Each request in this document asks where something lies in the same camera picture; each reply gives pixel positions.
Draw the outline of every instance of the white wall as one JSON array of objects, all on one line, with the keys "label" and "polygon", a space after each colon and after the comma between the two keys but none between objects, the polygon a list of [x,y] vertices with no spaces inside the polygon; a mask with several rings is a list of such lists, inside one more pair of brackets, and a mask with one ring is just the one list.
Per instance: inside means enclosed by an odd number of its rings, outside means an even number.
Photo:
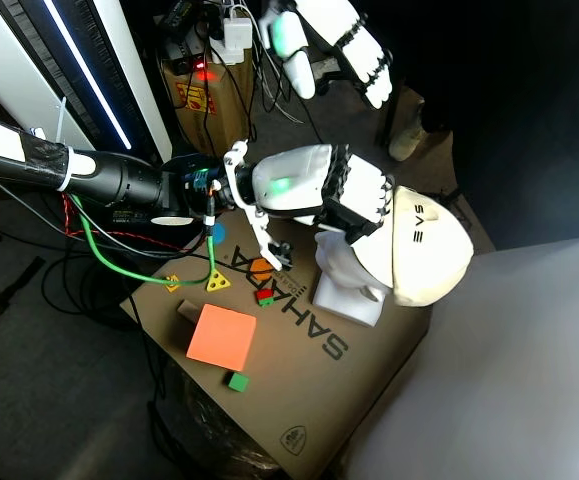
[{"label": "white wall", "polygon": [[351,480],[579,479],[579,241],[477,257]]}]

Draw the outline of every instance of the green block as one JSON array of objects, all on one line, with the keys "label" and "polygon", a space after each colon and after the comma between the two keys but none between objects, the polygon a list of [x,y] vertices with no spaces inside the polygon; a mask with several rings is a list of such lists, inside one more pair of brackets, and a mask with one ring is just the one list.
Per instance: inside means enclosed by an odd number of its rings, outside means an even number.
[{"label": "green block", "polygon": [[249,384],[249,378],[238,372],[233,372],[229,380],[229,388],[237,392],[244,392]]},{"label": "green block", "polygon": [[258,300],[258,305],[260,305],[261,307],[268,307],[269,305],[273,305],[273,297]]}]

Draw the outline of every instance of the orange sticky note pad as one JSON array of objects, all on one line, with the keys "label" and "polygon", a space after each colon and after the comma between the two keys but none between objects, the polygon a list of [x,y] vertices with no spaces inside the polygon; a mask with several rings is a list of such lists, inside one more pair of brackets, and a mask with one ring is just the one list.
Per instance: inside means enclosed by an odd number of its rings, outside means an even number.
[{"label": "orange sticky note pad", "polygon": [[187,350],[187,358],[240,372],[245,367],[256,317],[205,305]]}]

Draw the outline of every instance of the gray surface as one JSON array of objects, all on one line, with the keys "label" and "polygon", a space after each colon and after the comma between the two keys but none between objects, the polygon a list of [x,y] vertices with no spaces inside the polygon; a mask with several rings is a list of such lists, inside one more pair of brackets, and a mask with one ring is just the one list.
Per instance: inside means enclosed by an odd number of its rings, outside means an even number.
[{"label": "gray surface", "polygon": [[[427,152],[431,157],[425,153],[413,163],[396,165],[373,145],[378,113],[369,111],[348,85],[334,86],[327,97],[308,103],[326,142],[351,143],[355,153],[396,170],[412,186],[452,188],[449,144]],[[290,109],[306,119],[299,104]],[[259,140],[251,145],[251,160],[317,143],[308,126],[293,126],[277,112],[262,112],[256,123]],[[62,244],[11,201],[0,200],[0,226]],[[0,291],[36,255],[48,261],[59,256],[11,240],[1,243]],[[145,405],[152,384],[138,335],[56,313],[43,302],[39,283],[36,276],[0,317],[0,476],[179,478],[151,441]]]}]

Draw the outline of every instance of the robotic hand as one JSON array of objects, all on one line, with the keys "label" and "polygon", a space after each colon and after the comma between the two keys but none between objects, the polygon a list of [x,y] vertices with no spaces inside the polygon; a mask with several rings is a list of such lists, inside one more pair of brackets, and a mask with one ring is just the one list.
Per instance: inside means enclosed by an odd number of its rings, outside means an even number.
[{"label": "robotic hand", "polygon": [[316,91],[301,20],[318,49],[331,53],[363,99],[380,108],[392,90],[392,57],[364,27],[366,18],[347,0],[272,0],[259,20],[264,48],[273,47],[283,60],[298,95],[311,98]]},{"label": "robotic hand", "polygon": [[214,168],[168,162],[164,169],[110,152],[76,151],[0,124],[0,178],[149,212],[153,223],[184,225],[241,208],[260,252],[291,266],[291,248],[267,232],[269,217],[327,230],[316,235],[323,275],[314,303],[374,325],[386,295],[428,305],[460,281],[473,247],[460,223],[432,200],[349,152],[315,145],[244,162],[236,142]]}]

